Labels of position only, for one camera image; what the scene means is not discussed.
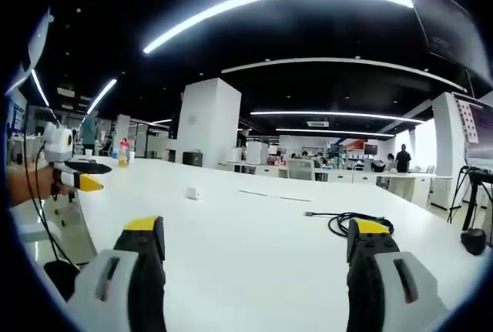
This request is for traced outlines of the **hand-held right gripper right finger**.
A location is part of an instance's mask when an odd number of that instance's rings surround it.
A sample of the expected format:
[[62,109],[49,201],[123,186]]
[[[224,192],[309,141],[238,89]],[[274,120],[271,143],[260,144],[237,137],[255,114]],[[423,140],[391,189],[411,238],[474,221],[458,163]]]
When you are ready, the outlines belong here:
[[449,314],[438,281],[400,251],[389,223],[351,219],[347,263],[348,331],[435,331]]

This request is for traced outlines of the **person's left hand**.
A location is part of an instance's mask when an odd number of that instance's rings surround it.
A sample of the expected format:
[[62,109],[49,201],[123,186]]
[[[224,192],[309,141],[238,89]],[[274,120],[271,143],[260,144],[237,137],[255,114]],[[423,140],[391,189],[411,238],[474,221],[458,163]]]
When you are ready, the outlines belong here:
[[67,196],[70,203],[75,199],[75,190],[70,186],[61,183],[53,183],[50,190],[54,201],[58,199],[58,196]]

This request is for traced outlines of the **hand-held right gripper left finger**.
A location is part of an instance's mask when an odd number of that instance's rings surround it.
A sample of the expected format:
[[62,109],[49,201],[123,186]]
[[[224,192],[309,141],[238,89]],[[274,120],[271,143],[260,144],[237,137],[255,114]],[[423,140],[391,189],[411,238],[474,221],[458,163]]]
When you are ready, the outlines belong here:
[[126,224],[75,279],[68,308],[81,331],[165,331],[163,218]]

